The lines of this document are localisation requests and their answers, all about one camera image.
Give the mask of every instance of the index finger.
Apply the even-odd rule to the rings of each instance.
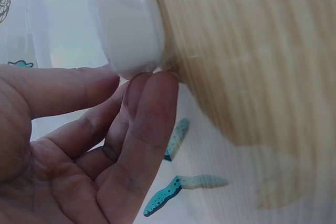
[[[138,109],[130,115],[119,159],[97,194],[109,220],[132,223],[135,219],[174,127],[178,88],[177,79],[169,73],[157,73],[148,79]]]

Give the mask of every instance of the finger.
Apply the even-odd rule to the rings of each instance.
[[[70,158],[75,159],[100,143],[119,113],[127,83],[106,102],[88,110],[80,119],[51,132],[40,141],[52,141]]]
[[[154,74],[147,81],[138,109],[130,115],[134,119],[130,120],[120,157],[97,194],[109,220],[132,223],[135,219],[174,127],[177,91],[177,79],[169,73]]]
[[[93,107],[109,98],[119,85],[119,77],[108,66],[96,69],[1,66],[0,80],[27,104],[32,119]]]
[[[149,77],[150,74],[141,74],[129,83],[125,95],[126,98],[124,99],[119,114],[112,122],[104,146],[85,153],[76,160],[76,164],[91,177],[92,180],[96,180],[98,175],[118,160],[128,130],[128,110],[136,110],[139,98]],[[127,97],[131,97],[132,101],[135,101],[130,104],[130,107]]]

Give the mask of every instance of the knuckle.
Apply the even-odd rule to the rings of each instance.
[[[113,168],[116,182],[121,188],[124,188],[126,191],[138,196],[145,195],[145,188],[141,186],[141,183],[137,179],[133,178],[127,168],[123,167],[119,163],[116,163]]]
[[[155,131],[153,126],[142,125],[141,127],[136,127],[132,130],[132,136],[136,141],[143,144],[150,150],[158,151],[165,149],[166,146],[160,144],[161,141],[153,139],[153,131]]]
[[[82,115],[76,122],[78,124],[78,128],[81,129],[81,131],[85,131],[86,135],[94,137],[96,127],[93,121],[87,115]]]

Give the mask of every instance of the teal pattern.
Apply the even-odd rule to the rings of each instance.
[[[182,189],[218,188],[228,185],[228,181],[218,176],[199,175],[195,177],[175,176],[170,184],[158,191],[148,202],[143,215],[150,215],[161,209],[170,199],[174,198]]]
[[[19,60],[17,62],[8,62],[8,65],[15,65],[18,67],[22,67],[22,68],[32,68],[34,66],[33,63],[27,63],[24,60]]]
[[[188,132],[189,125],[190,121],[188,118],[179,121],[169,140],[168,147],[163,157],[164,160],[172,162]]]

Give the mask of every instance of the wooden object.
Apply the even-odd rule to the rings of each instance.
[[[260,182],[259,207],[335,187],[336,0],[158,1],[164,69],[179,75],[231,144],[274,152],[280,172]],[[258,158],[256,173],[274,168],[263,151]],[[291,172],[283,168],[289,159]],[[221,200],[213,204],[220,209]]]

